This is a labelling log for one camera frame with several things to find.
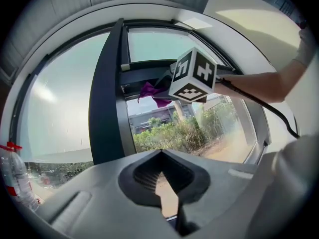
window frame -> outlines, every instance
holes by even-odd
[[[110,36],[114,35],[114,33],[117,31],[120,34],[118,37],[113,38],[112,41],[107,42],[104,45],[118,47],[117,49],[117,56],[118,59],[115,64],[112,65],[113,70],[116,72],[115,79],[115,87],[116,87],[116,94],[114,97],[111,97],[112,101],[114,102],[114,106],[112,106],[112,110],[117,112],[117,119],[118,119],[118,128],[119,128],[119,137],[122,140],[122,146],[123,148],[124,143],[126,146],[125,150],[120,151],[120,155],[117,155],[114,157],[115,159],[127,156],[133,153],[136,153],[133,137],[131,134],[130,124],[129,124],[129,117],[127,114],[126,109],[126,99],[132,98],[129,96],[125,96],[123,93],[123,90],[121,90],[120,85],[120,78],[121,74],[124,73],[133,73],[133,70],[127,70],[125,72],[122,72],[121,68],[127,68],[131,64],[130,60],[130,49],[128,44],[128,31],[131,28],[147,28],[147,27],[155,27],[155,28],[166,28],[166,29],[174,29],[177,31],[183,31],[187,32],[189,36],[193,40],[197,40],[197,43],[200,43],[207,47],[207,52],[210,51],[211,54],[216,55],[222,63],[224,63],[228,67],[234,68],[232,71],[224,71],[222,70],[220,72],[220,75],[222,74],[235,74],[235,75],[242,75],[242,71],[237,66],[237,64],[227,55],[227,53],[218,45],[216,45],[214,42],[212,42],[210,39],[206,38],[202,34],[198,33],[195,29],[189,29],[184,28],[182,26],[177,26],[174,24],[174,21],[164,21],[164,20],[126,20],[123,21],[123,19],[119,19],[117,22],[113,22],[111,24],[102,25],[96,28],[93,28],[89,31],[86,31],[74,38],[71,38],[70,40],[66,41],[62,45],[60,45],[56,50],[54,50],[52,53],[47,54],[43,57],[42,61],[38,64],[38,66],[34,69],[34,71],[29,74],[29,76],[26,78],[22,88],[19,91],[18,98],[15,102],[14,111],[12,113],[11,118],[11,126],[10,126],[10,141],[16,141],[16,135],[17,135],[17,124],[21,112],[22,103],[25,99],[25,96],[27,94],[28,89],[30,88],[30,85],[32,83],[32,79],[40,73],[40,71],[45,67],[47,63],[50,63],[55,57],[61,55],[63,52],[67,51],[72,46],[76,45],[79,42],[82,42],[90,37],[97,36],[99,34],[110,32]],[[104,47],[101,51],[100,58],[103,56],[107,56],[107,53],[104,51]],[[154,68],[157,68],[157,74],[159,75],[160,69],[164,70],[164,66],[155,67],[154,65],[152,67],[145,67],[144,70],[154,70]],[[97,70],[102,70],[102,68],[96,67],[95,73]],[[140,69],[134,70],[137,74],[142,74],[142,71],[139,71]],[[253,150],[249,154],[246,163],[254,163],[256,164],[258,160],[260,159],[263,150],[265,146],[267,146],[270,143],[270,135],[269,135],[269,128],[267,119],[264,113],[263,108],[256,103],[253,102],[245,102],[245,105],[247,107],[247,110],[249,112],[249,115],[252,119],[253,127],[256,132],[257,136],[257,142],[256,146],[254,146]],[[111,161],[105,154],[103,153],[97,153],[96,157],[94,157],[94,154],[92,154],[93,162],[94,164],[99,164],[107,161]]]

shrub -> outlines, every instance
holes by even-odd
[[[196,117],[179,123],[169,122],[156,126],[158,121],[151,118],[149,123],[155,126],[151,131],[133,135],[136,151],[174,149],[192,153],[222,137],[231,130],[236,120],[237,113],[232,103],[219,103],[207,111],[202,108]]]

water bottle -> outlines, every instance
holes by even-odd
[[[24,161],[15,152],[22,147],[8,142],[0,145],[0,169],[8,193],[31,210],[38,208],[38,201],[32,191]]]

purple bag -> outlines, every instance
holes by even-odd
[[[158,108],[165,107],[171,103],[169,99],[157,99],[154,98],[153,95],[165,91],[166,88],[155,89],[151,83],[146,82],[145,85],[141,89],[141,94],[138,98],[138,103],[140,103],[140,98],[152,96],[153,100],[156,102]]]

white cube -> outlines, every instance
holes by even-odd
[[[203,98],[214,91],[216,63],[197,48],[179,56],[169,95],[187,102]]]

